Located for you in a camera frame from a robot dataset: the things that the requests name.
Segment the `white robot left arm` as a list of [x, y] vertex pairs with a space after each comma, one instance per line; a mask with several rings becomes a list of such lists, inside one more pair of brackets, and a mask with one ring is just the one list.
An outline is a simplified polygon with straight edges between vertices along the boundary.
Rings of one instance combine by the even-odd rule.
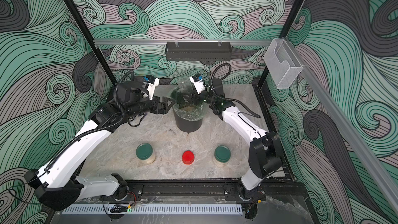
[[39, 203], [55, 211], [64, 210], [78, 200], [110, 197], [123, 201], [129, 190], [117, 173], [103, 177], [82, 177], [78, 169], [102, 141], [113, 134], [129, 118], [145, 113], [167, 114], [175, 101], [167, 97], [122, 104], [117, 99], [100, 105], [74, 138], [48, 163], [29, 170], [24, 178], [34, 188]]

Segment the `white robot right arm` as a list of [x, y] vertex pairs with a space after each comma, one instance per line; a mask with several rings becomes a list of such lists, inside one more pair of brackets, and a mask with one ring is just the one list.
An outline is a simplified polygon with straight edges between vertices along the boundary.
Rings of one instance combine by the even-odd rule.
[[209, 104], [212, 112], [229, 124], [249, 146], [249, 170], [240, 181], [246, 191], [254, 190], [283, 165], [282, 144], [275, 132], [261, 129], [249, 120], [232, 100], [215, 95], [213, 90], [196, 93], [194, 100]]

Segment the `clear oatmeal jar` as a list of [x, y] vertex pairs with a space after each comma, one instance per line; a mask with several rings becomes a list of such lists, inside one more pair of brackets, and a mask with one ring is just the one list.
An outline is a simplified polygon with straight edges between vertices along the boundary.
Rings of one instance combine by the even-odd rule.
[[187, 101], [192, 100], [192, 96], [197, 93], [194, 84], [187, 78], [180, 78], [177, 82], [179, 87], [179, 92], [183, 98]]

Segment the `red jar lid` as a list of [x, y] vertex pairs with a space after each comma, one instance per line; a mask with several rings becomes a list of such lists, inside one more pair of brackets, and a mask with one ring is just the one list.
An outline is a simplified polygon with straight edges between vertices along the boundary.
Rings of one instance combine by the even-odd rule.
[[194, 153], [190, 150], [185, 151], [182, 154], [181, 160], [183, 164], [190, 165], [195, 161]]

